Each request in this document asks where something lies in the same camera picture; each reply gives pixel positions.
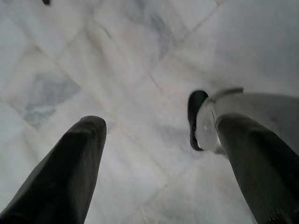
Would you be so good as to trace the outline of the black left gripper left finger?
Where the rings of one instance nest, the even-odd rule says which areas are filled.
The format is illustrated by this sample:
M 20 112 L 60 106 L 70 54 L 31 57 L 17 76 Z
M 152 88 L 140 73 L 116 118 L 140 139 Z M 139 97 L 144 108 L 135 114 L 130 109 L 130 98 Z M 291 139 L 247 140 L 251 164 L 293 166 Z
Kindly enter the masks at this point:
M 1 212 L 1 223 L 84 223 L 106 136 L 103 118 L 81 118 L 33 169 Z

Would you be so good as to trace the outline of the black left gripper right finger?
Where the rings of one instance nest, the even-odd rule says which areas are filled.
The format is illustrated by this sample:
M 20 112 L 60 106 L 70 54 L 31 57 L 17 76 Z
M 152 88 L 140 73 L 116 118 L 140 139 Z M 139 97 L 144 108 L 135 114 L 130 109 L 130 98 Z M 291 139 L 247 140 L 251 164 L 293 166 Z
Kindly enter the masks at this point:
M 299 156 L 274 132 L 238 114 L 216 121 L 240 190 L 259 224 L 299 222 Z

